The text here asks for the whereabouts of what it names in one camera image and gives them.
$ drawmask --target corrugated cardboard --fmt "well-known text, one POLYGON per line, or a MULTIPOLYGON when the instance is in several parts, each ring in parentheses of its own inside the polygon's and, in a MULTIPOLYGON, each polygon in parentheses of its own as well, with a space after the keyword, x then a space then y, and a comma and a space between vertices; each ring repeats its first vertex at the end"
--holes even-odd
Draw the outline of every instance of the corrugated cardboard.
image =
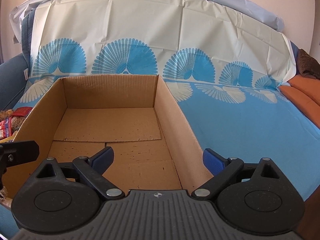
POLYGON ((10 197, 47 156, 70 162, 106 145, 115 159, 103 176, 125 193, 181 186, 192 191, 211 177, 185 116, 158 76, 59 79, 31 111, 17 140, 35 140, 40 155, 36 162, 8 168, 4 184, 10 197))

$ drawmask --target ribbed surface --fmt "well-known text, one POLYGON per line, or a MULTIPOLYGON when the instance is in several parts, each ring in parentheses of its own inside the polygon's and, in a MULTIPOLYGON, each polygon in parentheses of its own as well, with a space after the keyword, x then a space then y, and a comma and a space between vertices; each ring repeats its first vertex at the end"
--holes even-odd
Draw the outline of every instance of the ribbed surface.
POLYGON ((207 201, 191 199, 184 190, 132 190, 122 200, 107 202, 99 215, 73 232, 41 236, 21 230, 12 240, 301 240, 294 233, 252 236, 227 225, 207 201))

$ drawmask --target blue gripper pad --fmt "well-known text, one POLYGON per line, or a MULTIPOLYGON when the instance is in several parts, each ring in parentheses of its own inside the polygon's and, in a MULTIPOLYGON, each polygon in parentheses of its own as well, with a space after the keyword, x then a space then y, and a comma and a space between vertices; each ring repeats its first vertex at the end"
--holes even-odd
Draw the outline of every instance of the blue gripper pad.
POLYGON ((229 164, 229 161, 215 151, 207 148, 203 152, 203 164, 213 176, 218 175, 229 164))

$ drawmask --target orange pillow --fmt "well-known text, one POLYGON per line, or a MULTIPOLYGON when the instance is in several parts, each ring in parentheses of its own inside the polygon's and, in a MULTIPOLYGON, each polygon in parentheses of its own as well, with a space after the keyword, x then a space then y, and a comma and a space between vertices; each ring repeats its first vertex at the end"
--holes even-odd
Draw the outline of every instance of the orange pillow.
POLYGON ((296 75, 288 81, 288 83, 305 93, 313 101, 315 101, 320 106, 320 80, 304 78, 301 75, 296 75))
POLYGON ((294 87, 280 86, 279 88, 311 122, 320 128, 320 106, 315 101, 294 87))

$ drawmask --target round silver bolt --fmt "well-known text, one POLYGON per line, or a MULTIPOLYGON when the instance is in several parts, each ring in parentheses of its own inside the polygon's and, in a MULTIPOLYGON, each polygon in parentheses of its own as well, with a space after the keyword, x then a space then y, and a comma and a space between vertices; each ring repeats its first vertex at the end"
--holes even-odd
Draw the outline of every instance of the round silver bolt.
POLYGON ((111 188, 108 189, 106 193, 109 197, 118 197, 122 194, 122 190, 118 188, 111 188))
POLYGON ((207 197, 210 195, 210 191, 205 188, 198 188, 195 190, 195 195, 197 197, 207 197))
POLYGON ((9 160, 9 162, 13 162, 13 155, 12 155, 12 154, 10 154, 10 155, 8 156, 8 160, 9 160))

